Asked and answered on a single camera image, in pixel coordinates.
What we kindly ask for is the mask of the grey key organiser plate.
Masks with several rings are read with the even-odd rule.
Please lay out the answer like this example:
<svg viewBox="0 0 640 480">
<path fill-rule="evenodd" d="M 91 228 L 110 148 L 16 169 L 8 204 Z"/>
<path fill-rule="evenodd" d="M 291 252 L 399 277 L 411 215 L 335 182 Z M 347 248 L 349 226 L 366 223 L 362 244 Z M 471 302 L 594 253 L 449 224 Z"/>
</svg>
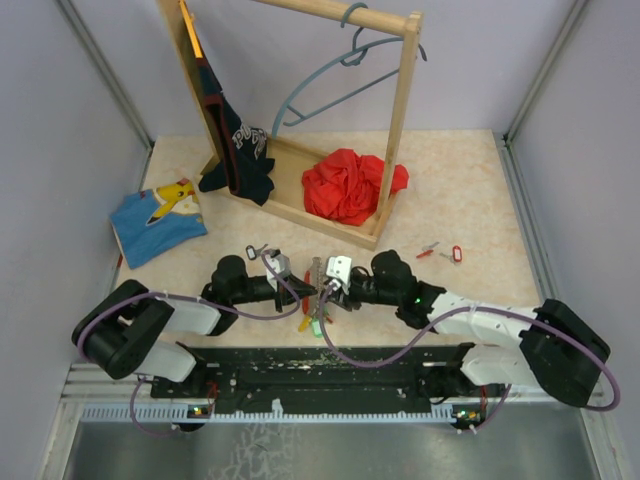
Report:
<svg viewBox="0 0 640 480">
<path fill-rule="evenodd" d="M 309 298 L 308 316 L 314 319 L 318 311 L 318 302 L 324 288 L 324 270 L 321 257 L 313 257 L 309 268 L 309 283 L 316 289 L 316 293 Z"/>
</svg>

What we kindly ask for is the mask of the key with green tag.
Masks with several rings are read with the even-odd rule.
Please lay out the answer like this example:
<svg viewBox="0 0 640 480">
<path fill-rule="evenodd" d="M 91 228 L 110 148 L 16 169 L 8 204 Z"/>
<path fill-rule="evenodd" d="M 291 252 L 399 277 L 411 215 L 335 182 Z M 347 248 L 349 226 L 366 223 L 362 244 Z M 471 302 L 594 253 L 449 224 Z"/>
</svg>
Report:
<svg viewBox="0 0 640 480">
<path fill-rule="evenodd" d="M 323 333 L 322 333 L 322 328 L 321 328 L 321 322 L 317 319 L 314 319 L 311 323 L 311 327 L 312 327 L 312 332 L 313 335 L 316 338 L 322 338 L 323 337 Z"/>
</svg>

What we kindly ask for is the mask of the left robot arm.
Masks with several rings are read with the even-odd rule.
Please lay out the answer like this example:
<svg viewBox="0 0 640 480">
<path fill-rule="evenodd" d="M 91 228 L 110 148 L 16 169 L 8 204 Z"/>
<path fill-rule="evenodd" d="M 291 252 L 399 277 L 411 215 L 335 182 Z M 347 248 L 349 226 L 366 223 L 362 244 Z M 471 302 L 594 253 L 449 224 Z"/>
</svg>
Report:
<svg viewBox="0 0 640 480">
<path fill-rule="evenodd" d="M 296 277 L 280 251 L 262 255 L 266 273 L 250 276 L 237 255 L 222 257 L 198 297 L 151 291 L 127 280 L 83 318 L 71 340 L 80 355 L 114 380 L 131 374 L 172 381 L 184 395 L 201 394 L 208 373 L 188 347 L 161 339 L 164 333 L 220 336 L 243 316 L 273 321 L 293 314 L 317 288 Z"/>
</svg>

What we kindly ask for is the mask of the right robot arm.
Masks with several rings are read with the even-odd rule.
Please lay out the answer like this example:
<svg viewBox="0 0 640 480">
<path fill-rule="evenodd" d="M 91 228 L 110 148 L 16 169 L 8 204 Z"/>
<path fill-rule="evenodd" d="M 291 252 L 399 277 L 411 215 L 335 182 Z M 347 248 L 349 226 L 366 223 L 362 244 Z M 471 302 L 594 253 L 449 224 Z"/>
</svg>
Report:
<svg viewBox="0 0 640 480">
<path fill-rule="evenodd" d="M 354 266 L 340 278 L 346 310 L 391 306 L 413 329 L 470 339 L 462 360 L 446 372 L 454 393 L 470 395 L 487 384 L 532 386 L 565 405 L 590 407 L 611 349 L 562 301 L 538 307 L 474 301 L 418 279 L 394 250 L 377 254 L 370 269 Z"/>
</svg>

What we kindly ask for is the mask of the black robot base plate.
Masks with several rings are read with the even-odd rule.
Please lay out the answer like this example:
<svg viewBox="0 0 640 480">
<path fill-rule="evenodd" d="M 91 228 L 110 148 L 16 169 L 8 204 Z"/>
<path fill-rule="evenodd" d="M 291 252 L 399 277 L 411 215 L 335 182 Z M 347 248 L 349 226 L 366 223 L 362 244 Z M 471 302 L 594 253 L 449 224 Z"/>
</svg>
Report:
<svg viewBox="0 0 640 480">
<path fill-rule="evenodd" d="M 377 368 L 353 366 L 325 347 L 197 348 L 194 371 L 182 383 L 152 381 L 154 399 L 203 398 L 220 414 L 428 413 L 447 400 L 493 399 L 502 381 L 474 385 L 461 371 L 469 345 L 417 346 Z"/>
</svg>

